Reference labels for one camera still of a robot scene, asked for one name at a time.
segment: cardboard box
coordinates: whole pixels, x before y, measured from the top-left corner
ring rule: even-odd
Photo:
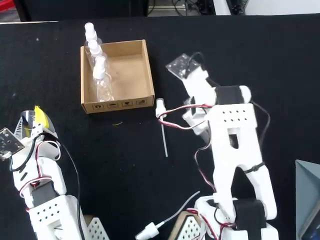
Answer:
[[[145,40],[105,43],[114,101],[95,102],[90,90],[92,70],[84,47],[81,57],[81,105],[87,114],[152,107],[155,91]]]

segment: black fabric surface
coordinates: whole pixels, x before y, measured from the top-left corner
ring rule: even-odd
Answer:
[[[182,53],[203,52],[212,79],[251,89],[272,118],[262,149],[278,209],[271,224],[281,240],[294,239],[295,160],[320,163],[320,32],[315,28],[320,15],[93,22],[105,42],[146,39],[156,97],[165,99],[167,109],[187,98],[183,84],[165,68]],[[166,128],[165,158],[154,108],[86,115],[80,105],[84,23],[0,25],[0,126],[14,130],[20,112],[40,105],[78,166],[83,213],[99,217],[110,239],[134,239],[151,221],[171,216],[197,190],[210,194],[193,161],[204,143],[192,131]],[[259,110],[256,115],[260,133],[267,118]],[[167,120],[185,125],[181,116],[175,113]],[[63,156],[59,165],[67,190],[76,195],[74,169]],[[199,161],[211,175],[210,153],[201,153]],[[1,239],[35,239],[7,163],[0,164],[0,176]],[[241,172],[232,191],[240,198],[254,195]],[[167,239],[173,224],[164,225],[156,239]]]

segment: white cable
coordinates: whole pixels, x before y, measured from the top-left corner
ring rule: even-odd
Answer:
[[[150,222],[141,232],[139,232],[136,236],[136,240],[148,240],[151,239],[159,234],[158,228],[160,228],[163,224],[170,221],[171,219],[175,218],[190,202],[191,199],[193,199],[196,195],[198,195],[200,191],[195,192],[192,196],[190,196],[185,203],[180,207],[180,209],[173,214],[171,217],[168,217],[166,220],[158,223],[155,225],[153,222]]]
[[[38,144],[37,148],[40,148],[40,145],[43,144],[43,143],[51,143],[51,144],[54,144],[56,145],[56,148],[58,149],[58,152],[59,152],[59,155],[58,155],[58,158],[54,158],[53,160],[55,161],[58,161],[60,158],[61,158],[61,150],[60,150],[60,146],[58,145],[58,143],[56,141],[42,141]]]
[[[162,130],[162,139],[163,139],[163,146],[164,146],[164,153],[165,153],[165,157],[168,157],[168,149],[167,149],[167,142],[166,142],[166,136],[165,136],[165,129],[164,129],[164,125],[161,124],[161,130]]]
[[[197,196],[199,193],[200,193],[200,191],[197,191],[193,195],[191,195],[175,214],[173,214],[172,216],[168,217],[166,220],[160,222],[159,224],[157,224],[157,226],[160,225],[161,223],[165,224],[166,222],[168,222],[171,219],[175,218],[186,207],[186,205],[190,202],[190,200],[193,199],[195,196]]]

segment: robotic arm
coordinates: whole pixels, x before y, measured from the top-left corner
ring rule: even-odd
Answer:
[[[185,104],[213,106],[209,110],[188,108],[182,116],[190,126],[195,126],[192,129],[196,135],[211,143],[214,160],[216,192],[196,201],[198,213],[208,219],[208,224],[216,233],[220,232],[222,223],[232,224],[233,228],[228,227],[222,235],[218,234],[219,239],[279,239],[278,231],[266,223],[266,220],[277,216],[277,206],[269,171],[261,156],[249,88],[212,87],[207,81],[208,72],[185,54],[166,67],[183,82],[189,95]],[[238,200],[232,197],[231,186],[236,167],[240,167],[250,180],[256,199]]]
[[[66,195],[57,164],[60,146],[51,120],[38,106],[21,114],[14,134],[7,128],[0,131],[0,158],[10,161],[14,186],[24,198],[37,239],[109,240],[100,220],[94,218],[87,227],[77,198]]]

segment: bottle cap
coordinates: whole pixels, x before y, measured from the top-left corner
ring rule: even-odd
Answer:
[[[90,53],[93,57],[97,57],[102,55],[102,48],[101,46],[97,43],[96,40],[90,40],[88,42],[88,47],[90,49]]]
[[[95,30],[94,25],[91,22],[87,22],[84,25],[84,29],[85,29],[85,39],[89,42],[90,40],[97,40],[98,36],[97,36],[97,32]]]

